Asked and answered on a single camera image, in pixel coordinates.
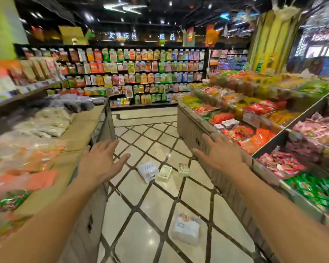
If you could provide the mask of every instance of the white arrow light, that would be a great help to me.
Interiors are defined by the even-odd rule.
[[[140,13],[138,11],[134,11],[133,9],[136,9],[136,8],[144,8],[144,7],[147,7],[147,5],[125,5],[122,8],[123,8],[124,11],[142,15],[142,13]]]
[[[111,3],[111,4],[104,4],[103,7],[105,8],[105,10],[125,13],[123,10],[116,9],[115,7],[119,7],[126,4],[127,3]]]

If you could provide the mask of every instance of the yellow pillar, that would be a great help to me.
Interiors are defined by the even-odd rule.
[[[253,70],[262,60],[261,73],[281,71],[294,42],[298,19],[299,14],[288,20],[281,20],[274,15],[273,10],[261,15],[256,30],[259,35],[255,35],[250,47],[250,51],[256,52],[250,57]]]
[[[16,58],[13,43],[28,44],[14,0],[0,0],[0,59]]]

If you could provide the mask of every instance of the tiled floor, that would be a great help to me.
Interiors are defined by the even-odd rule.
[[[97,263],[252,263],[261,262],[255,244],[178,136],[177,108],[113,113],[120,143],[115,161],[131,157],[109,182],[108,201]],[[173,167],[167,183],[146,184],[137,167],[151,162]],[[190,177],[177,168],[187,163]],[[200,243],[172,237],[177,214],[201,218]]]

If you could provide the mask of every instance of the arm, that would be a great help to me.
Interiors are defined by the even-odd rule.
[[[231,179],[281,263],[329,263],[329,228],[252,173],[236,145],[218,136],[214,141],[203,137],[211,147],[210,155],[197,149],[194,153]]]
[[[21,229],[1,244],[0,262],[55,263],[84,206],[96,189],[118,174],[129,158],[113,163],[118,144],[99,142],[84,151],[78,176],[65,194],[33,216]]]

